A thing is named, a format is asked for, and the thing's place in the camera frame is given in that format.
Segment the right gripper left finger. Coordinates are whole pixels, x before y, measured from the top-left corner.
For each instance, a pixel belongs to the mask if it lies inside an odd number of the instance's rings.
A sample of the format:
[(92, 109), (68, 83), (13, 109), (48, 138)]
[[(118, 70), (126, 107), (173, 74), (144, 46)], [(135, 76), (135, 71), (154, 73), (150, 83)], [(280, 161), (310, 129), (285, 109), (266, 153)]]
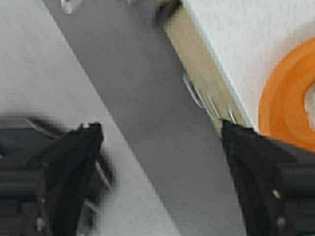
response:
[(114, 180), (98, 122), (65, 133), (30, 121), (0, 125), (0, 233), (75, 236), (92, 226)]

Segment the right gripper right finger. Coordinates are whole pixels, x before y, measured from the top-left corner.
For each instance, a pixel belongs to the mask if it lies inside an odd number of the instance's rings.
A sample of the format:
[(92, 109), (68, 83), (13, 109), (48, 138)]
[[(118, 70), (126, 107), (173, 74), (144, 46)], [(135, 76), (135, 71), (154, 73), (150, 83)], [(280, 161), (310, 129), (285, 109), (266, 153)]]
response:
[(221, 123), (247, 235), (314, 235), (315, 154), (226, 119)]

